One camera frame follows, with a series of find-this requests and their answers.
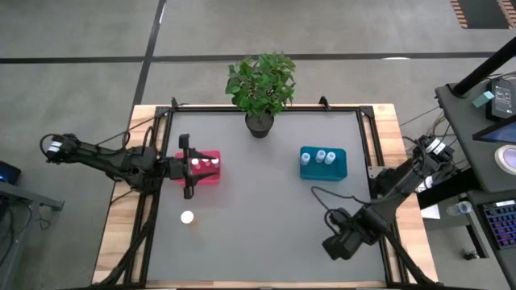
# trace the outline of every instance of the black desk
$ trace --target black desk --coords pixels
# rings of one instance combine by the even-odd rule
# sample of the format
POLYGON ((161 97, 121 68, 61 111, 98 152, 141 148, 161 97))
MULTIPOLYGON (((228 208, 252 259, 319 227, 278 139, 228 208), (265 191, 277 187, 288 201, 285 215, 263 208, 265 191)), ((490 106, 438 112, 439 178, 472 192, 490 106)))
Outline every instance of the black desk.
POLYGON ((448 86, 435 90, 437 99, 450 122, 460 146, 471 165, 461 173, 418 194, 421 209, 449 197, 467 193, 467 199, 479 217, 482 230, 500 263, 511 289, 516 289, 516 248, 499 251, 490 237, 489 224, 484 220, 480 205, 516 198, 516 176, 502 171, 494 161, 494 152, 503 144, 475 141, 472 135, 494 124, 485 118, 485 109, 477 109, 472 100, 486 91, 486 83, 477 85, 468 97, 455 97, 448 86))

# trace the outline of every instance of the vial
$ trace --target vial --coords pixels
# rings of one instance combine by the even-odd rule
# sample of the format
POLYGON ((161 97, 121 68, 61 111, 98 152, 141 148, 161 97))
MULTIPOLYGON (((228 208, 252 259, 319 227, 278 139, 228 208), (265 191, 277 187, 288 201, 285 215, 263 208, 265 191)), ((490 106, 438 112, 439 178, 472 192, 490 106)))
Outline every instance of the vial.
POLYGON ((195 169, 201 169, 201 164, 199 164, 199 159, 197 159, 197 158, 193 158, 193 159, 192 159, 192 166, 193 166, 195 169))
POLYGON ((317 151, 317 155, 315 156, 315 162, 321 163, 326 157, 326 152, 324 150, 317 151))
POLYGON ((334 152, 328 152, 328 154, 326 154, 326 158, 324 159, 324 163, 326 165, 330 165, 333 163, 333 161, 335 160, 335 153, 334 152))
POLYGON ((472 210, 471 203, 469 201, 461 201, 454 205, 450 205, 446 209, 446 213, 452 217, 469 213, 472 210))
POLYGON ((215 168, 218 168, 218 158, 212 159, 211 163, 213 164, 213 166, 215 166, 215 168))
POLYGON ((303 153, 301 154, 301 165, 307 165, 310 162, 310 154, 303 153))
POLYGON ((189 210, 186 210, 185 212, 183 212, 181 214, 181 222, 184 223, 185 225, 191 225, 191 226, 194 225, 195 224, 194 213, 192 213, 189 210))

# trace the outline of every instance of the desk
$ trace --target desk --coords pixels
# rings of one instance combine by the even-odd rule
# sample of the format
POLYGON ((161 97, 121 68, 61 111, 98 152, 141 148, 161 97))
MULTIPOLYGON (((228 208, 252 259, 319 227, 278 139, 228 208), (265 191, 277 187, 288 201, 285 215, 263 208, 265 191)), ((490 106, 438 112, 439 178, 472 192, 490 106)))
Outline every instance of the desk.
MULTIPOLYGON (((340 106, 359 106, 359 105, 340 105, 340 106)), ((405 148, 403 147, 401 133, 397 124, 396 114, 393 105, 372 105, 374 109, 374 122, 380 139, 381 150, 384 156, 385 165, 397 166, 406 159, 405 148)), ((133 111, 131 125, 142 122, 150 118, 156 111, 155 106, 137 106, 133 111)), ((128 146, 137 146, 142 143, 146 127, 136 128, 131 132, 131 141, 128 146)), ((372 132, 370 126, 365 126, 365 134, 370 140, 372 132)), ((371 153, 372 164, 376 163, 376 156, 372 142, 368 142, 369 152, 371 153)), ((128 190, 125 184, 116 184, 113 191, 113 199, 124 194, 128 190)), ((97 265, 95 267, 93 282, 101 281, 107 276, 111 269, 116 265, 123 253, 127 249, 133 231, 135 221, 136 205, 138 203, 137 193, 131 193, 123 199, 116 201, 111 207, 106 219, 106 227, 102 238, 97 265)), ((148 207, 144 210, 146 217, 148 207)), ((431 257, 430 247, 428 246, 426 232, 422 223, 421 214, 417 198, 410 197, 400 207, 397 212, 397 224, 400 232, 402 244, 413 257, 417 265, 433 280, 437 280, 433 259, 431 257)), ((142 249, 135 259, 135 269, 133 271, 132 280, 137 280, 141 267, 142 249)), ((394 258, 392 251, 389 251, 389 261, 393 269, 393 280, 399 281, 399 272, 397 272, 397 260, 394 258)), ((169 281, 156 282, 147 281, 147 287, 156 288, 187 288, 187 287, 303 287, 303 288, 321 288, 321 287, 381 287, 385 282, 382 281, 362 281, 362 282, 334 282, 334 283, 285 283, 285 282, 247 282, 247 281, 169 281)))
MULTIPOLYGON (((505 173, 494 161, 494 152, 501 147, 500 143, 487 143, 472 139, 472 135, 494 124, 485 118, 485 109, 477 109, 471 103, 477 96, 486 91, 487 82, 480 83, 469 91, 464 99, 455 97, 450 86, 435 89, 444 116, 459 140, 471 168, 445 180, 432 188, 418 194, 421 209, 434 205, 449 197, 467 193, 467 199, 479 218, 482 230, 488 237, 497 261, 500 263, 511 289, 516 289, 516 249, 499 251, 496 242, 491 238, 489 224, 483 218, 481 205, 484 203, 513 200, 516 197, 516 178, 505 173)), ((482 251, 480 238, 472 235, 478 252, 482 251)))

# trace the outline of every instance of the gray floor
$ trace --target gray floor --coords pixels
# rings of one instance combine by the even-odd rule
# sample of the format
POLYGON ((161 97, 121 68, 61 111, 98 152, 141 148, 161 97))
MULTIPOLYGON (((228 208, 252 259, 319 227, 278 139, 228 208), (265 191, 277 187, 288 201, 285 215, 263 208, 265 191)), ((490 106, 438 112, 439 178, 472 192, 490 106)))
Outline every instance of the gray floor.
MULTIPOLYGON (((142 56, 157 0, 0 0, 0 58, 142 56)), ((463 30, 448 0, 169 0, 155 55, 483 52, 514 31, 463 30)), ((298 61, 297 103, 394 103, 400 122, 436 106, 434 87, 458 81, 482 60, 298 61)), ((143 104, 228 103, 228 63, 153 64, 143 104)), ((503 70, 516 69, 516 63, 503 70)), ((0 65, 0 160, 23 170, 20 185, 66 200, 49 230, 31 228, 20 289, 86 286, 112 183, 80 165, 46 164, 39 138, 74 132, 95 142, 127 125, 140 64, 0 65)), ((439 111, 402 127, 417 138, 439 111)), ((446 125, 439 128, 443 132, 446 125)), ((458 144, 454 148, 460 151, 458 144)), ((456 157, 461 160, 461 153, 456 157)), ((463 261, 465 230, 429 231, 439 278, 506 289, 492 259, 463 261)))

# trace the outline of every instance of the teal container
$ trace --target teal container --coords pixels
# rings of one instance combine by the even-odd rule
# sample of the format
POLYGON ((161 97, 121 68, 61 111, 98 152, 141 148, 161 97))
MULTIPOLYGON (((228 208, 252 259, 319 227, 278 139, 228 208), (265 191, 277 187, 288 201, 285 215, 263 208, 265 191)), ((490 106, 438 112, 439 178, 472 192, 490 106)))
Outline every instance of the teal container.
POLYGON ((299 176, 303 180, 325 180, 325 181, 341 181, 347 176, 347 158, 346 151, 340 148, 312 147, 303 146, 299 152, 299 176), (335 160, 332 164, 327 165, 323 162, 315 161, 317 151, 324 150, 335 153, 335 160), (303 153, 310 154, 310 161, 307 165, 301 165, 299 160, 303 153))

